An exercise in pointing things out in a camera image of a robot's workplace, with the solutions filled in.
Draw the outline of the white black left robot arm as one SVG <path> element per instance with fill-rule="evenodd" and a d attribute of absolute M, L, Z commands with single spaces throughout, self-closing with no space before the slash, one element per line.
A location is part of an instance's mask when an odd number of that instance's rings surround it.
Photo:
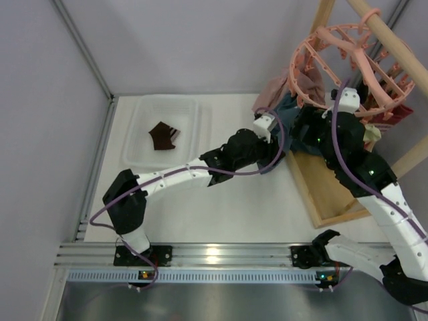
<path fill-rule="evenodd" d="M 130 169 L 119 172 L 102 198 L 113 230 L 132 255 L 145 254 L 151 248 L 143 227 L 150 201 L 176 191 L 224 183 L 235 176 L 243 176 L 243 168 L 252 164 L 258 166 L 255 174 L 265 173 L 281 159 L 286 139 L 285 132 L 262 138 L 244 128 L 221 147 L 180 167 L 147 176 L 135 174 Z"/>

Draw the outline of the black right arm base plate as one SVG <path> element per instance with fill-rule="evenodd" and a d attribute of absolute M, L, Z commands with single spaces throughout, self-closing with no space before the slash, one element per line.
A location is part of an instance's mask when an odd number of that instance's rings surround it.
<path fill-rule="evenodd" d="M 291 246 L 292 265 L 303 270 L 320 267 L 320 254 L 313 245 Z"/>

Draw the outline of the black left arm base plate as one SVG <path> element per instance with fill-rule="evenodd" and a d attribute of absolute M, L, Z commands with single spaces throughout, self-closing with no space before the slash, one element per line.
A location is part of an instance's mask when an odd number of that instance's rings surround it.
<path fill-rule="evenodd" d="M 168 267 L 171 265 L 171 260 L 173 258 L 173 247 L 169 245 L 154 245 L 142 253 L 142 255 L 156 266 Z M 135 256 L 124 245 L 116 247 L 113 265 L 118 267 L 149 266 L 148 263 Z"/>

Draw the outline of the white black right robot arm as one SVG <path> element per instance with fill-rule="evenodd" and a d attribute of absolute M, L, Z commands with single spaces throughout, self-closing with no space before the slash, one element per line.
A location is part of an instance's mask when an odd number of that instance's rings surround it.
<path fill-rule="evenodd" d="M 304 106 L 291 137 L 314 146 L 340 184 L 371 214 L 392 249 L 381 251 L 331 229 L 310 246 L 316 260 L 345 263 L 379 281 L 398 302 L 427 301 L 427 232 L 406 202 L 397 178 L 383 157 L 364 149 L 364 126 L 348 112 Z"/>

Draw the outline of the dark brown sock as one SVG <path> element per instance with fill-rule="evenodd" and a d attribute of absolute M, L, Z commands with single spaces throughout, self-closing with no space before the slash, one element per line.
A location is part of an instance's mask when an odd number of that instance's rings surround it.
<path fill-rule="evenodd" d="M 154 150 L 174 150 L 174 142 L 181 131 L 164 122 L 156 124 L 149 132 Z"/>

